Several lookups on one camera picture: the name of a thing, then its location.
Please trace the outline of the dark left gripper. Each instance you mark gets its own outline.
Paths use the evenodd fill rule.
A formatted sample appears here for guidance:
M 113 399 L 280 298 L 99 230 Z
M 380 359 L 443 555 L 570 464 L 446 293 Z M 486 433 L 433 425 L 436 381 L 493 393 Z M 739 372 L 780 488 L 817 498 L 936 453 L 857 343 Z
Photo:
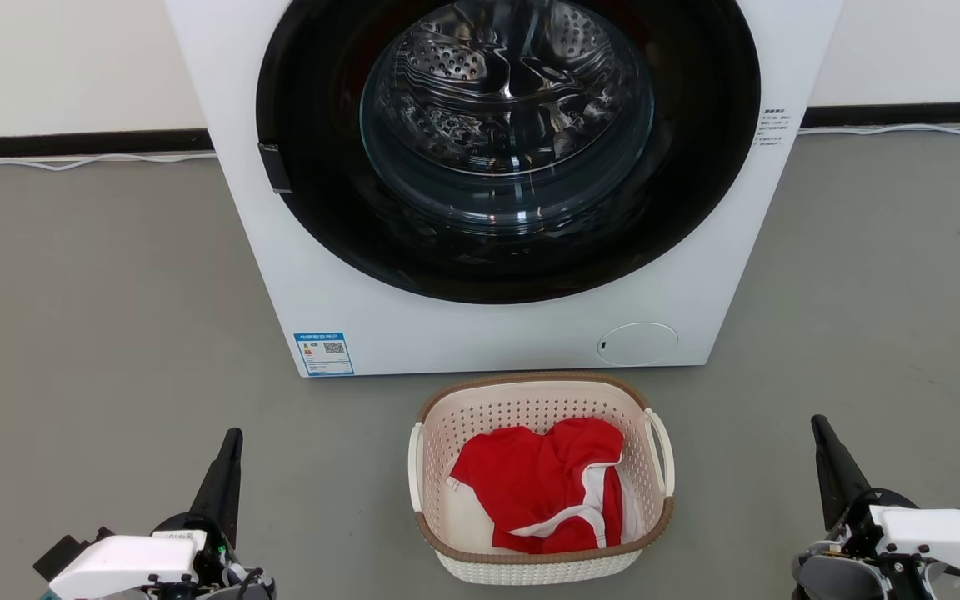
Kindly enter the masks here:
M 205 535 L 192 561 L 193 577 L 152 584 L 152 599 L 275 599 L 278 586 L 262 568 L 247 568 L 235 552 L 243 483 L 243 430 L 230 428 L 190 507 L 157 525 L 154 537 Z

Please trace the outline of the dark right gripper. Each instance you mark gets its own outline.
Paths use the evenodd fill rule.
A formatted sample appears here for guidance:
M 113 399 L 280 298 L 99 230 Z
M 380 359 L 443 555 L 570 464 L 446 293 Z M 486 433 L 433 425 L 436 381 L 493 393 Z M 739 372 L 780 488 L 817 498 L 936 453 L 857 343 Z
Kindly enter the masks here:
M 928 544 L 944 509 L 870 487 L 826 415 L 811 417 L 826 539 L 792 562 L 795 599 L 933 599 Z

